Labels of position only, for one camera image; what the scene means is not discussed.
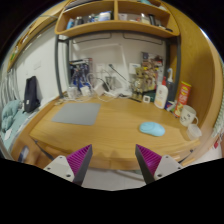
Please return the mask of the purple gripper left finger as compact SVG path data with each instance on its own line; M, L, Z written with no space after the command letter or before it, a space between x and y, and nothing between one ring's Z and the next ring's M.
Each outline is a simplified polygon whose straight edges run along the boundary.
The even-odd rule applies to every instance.
M87 145L67 157L59 155L44 170L81 186L92 154L92 145Z

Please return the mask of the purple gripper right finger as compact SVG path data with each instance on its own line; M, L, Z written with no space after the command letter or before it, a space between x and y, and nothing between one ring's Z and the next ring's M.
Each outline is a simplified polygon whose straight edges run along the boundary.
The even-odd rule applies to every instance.
M160 156L140 145L136 145L135 155L146 184L182 169L182 166L171 156Z

